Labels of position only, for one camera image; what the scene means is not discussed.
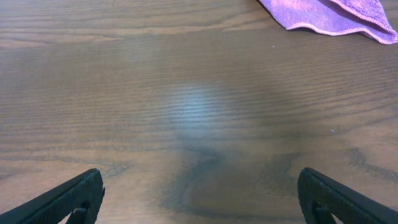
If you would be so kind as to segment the purple microfiber cloth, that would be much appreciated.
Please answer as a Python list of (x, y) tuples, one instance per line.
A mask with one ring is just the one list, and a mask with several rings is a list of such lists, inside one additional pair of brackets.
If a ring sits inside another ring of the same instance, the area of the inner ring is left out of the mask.
[(260, 0), (285, 29), (308, 28), (339, 36), (362, 33), (381, 44), (396, 44), (395, 31), (379, 0)]

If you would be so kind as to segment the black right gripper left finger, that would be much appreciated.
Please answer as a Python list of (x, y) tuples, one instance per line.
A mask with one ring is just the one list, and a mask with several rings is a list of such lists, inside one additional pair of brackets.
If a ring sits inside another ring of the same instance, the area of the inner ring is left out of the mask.
[(94, 224), (105, 195), (101, 172), (89, 169), (32, 200), (1, 214), (3, 224)]

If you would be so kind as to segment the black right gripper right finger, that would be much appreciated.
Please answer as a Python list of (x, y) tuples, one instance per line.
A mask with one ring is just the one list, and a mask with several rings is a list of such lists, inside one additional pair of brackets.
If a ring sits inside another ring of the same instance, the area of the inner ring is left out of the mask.
[(306, 167), (297, 181), (299, 204), (307, 224), (396, 224), (397, 211)]

